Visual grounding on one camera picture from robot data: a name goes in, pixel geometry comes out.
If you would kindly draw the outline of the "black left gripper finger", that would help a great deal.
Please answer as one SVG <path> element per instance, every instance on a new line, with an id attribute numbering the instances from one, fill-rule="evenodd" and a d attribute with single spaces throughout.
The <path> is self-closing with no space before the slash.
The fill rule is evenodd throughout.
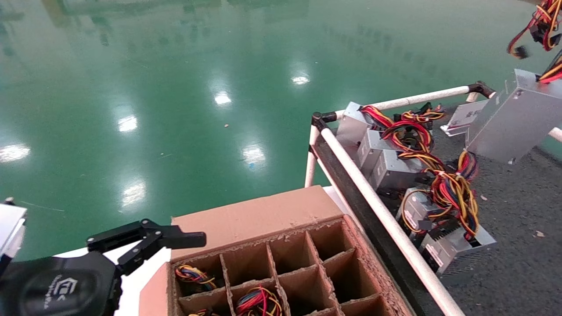
<path id="1" fill-rule="evenodd" d="M 103 260 L 105 252 L 134 244 L 125 252 L 115 269 L 128 276 L 162 248 L 202 248 L 207 244 L 205 232 L 183 232 L 177 225 L 161 226 L 152 220 L 142 219 L 90 236 L 86 241 L 88 259 Z"/>

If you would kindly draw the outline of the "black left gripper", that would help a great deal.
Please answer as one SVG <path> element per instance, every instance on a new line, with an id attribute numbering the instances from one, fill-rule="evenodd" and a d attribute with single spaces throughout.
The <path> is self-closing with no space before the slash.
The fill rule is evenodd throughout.
<path id="1" fill-rule="evenodd" d="M 121 274 L 104 254 L 12 262 L 1 276 L 3 316 L 112 316 Z"/>

